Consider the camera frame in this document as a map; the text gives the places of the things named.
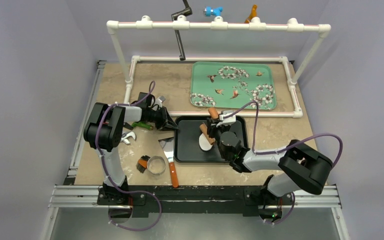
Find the white dough ball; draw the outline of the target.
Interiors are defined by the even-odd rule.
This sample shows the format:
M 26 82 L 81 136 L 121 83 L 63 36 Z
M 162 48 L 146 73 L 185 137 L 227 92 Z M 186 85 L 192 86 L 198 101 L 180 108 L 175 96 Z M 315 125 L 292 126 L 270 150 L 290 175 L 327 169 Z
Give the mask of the white dough ball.
M 214 143 L 215 139 L 208 138 L 204 133 L 202 133 L 198 138 L 198 145 L 204 152 L 210 151 L 213 148 Z

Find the wooden double-ended rolling pin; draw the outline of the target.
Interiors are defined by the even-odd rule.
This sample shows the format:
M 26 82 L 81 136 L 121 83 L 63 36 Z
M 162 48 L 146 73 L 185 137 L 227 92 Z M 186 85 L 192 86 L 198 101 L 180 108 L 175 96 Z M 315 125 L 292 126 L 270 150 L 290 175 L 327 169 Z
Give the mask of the wooden double-ended rolling pin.
M 215 138 L 212 137 L 214 135 L 213 130 L 215 129 L 220 119 L 219 119 L 219 113 L 215 107 L 210 107 L 208 109 L 208 113 L 210 118 L 207 118 L 206 122 L 203 122 L 199 126 L 199 129 L 201 130 L 202 134 L 204 135 L 208 143 L 212 146 L 216 143 Z

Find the metal scraper orange handle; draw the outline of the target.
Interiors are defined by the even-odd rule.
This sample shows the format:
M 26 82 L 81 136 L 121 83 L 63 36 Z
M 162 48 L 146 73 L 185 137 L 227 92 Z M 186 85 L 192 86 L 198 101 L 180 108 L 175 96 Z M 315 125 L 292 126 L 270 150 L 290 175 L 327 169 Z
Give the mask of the metal scraper orange handle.
M 166 158 L 168 161 L 169 174 L 171 178 L 171 183 L 173 188 L 179 187 L 178 176 L 174 163 L 174 138 L 163 138 L 158 140 Z

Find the black baking tray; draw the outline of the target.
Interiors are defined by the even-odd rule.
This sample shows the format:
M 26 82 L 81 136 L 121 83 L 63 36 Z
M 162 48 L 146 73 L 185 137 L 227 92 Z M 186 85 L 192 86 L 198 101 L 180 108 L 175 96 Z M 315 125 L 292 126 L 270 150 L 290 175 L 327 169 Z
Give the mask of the black baking tray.
M 220 163 L 227 164 L 219 152 L 217 145 L 209 151 L 201 150 L 199 137 L 202 134 L 200 125 L 207 122 L 206 116 L 179 116 L 175 123 L 178 129 L 174 132 L 174 160 L 179 163 Z

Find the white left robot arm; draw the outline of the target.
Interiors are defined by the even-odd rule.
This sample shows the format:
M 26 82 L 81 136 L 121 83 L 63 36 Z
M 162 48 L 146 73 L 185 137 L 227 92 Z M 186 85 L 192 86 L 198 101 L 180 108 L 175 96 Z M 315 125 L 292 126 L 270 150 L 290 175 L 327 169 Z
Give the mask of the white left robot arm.
M 125 123 L 153 123 L 159 131 L 174 131 L 179 128 L 166 107 L 154 106 L 156 100 L 151 93 L 140 92 L 138 100 L 132 105 L 95 103 L 83 130 L 84 140 L 96 151 L 102 166 L 102 195 L 118 205 L 129 199 L 127 177 L 123 172 L 118 150 Z

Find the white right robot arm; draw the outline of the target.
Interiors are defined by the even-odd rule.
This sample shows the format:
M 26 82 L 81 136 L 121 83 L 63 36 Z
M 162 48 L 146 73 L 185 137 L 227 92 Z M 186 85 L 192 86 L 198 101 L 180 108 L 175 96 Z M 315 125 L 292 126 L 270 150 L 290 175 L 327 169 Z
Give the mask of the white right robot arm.
M 268 204 L 297 190 L 320 195 L 334 167 L 327 156 L 297 139 L 280 148 L 253 151 L 230 130 L 230 124 L 220 119 L 209 117 L 199 128 L 208 144 L 216 145 L 221 158 L 236 172 L 282 171 L 269 176 L 260 191 L 262 200 Z

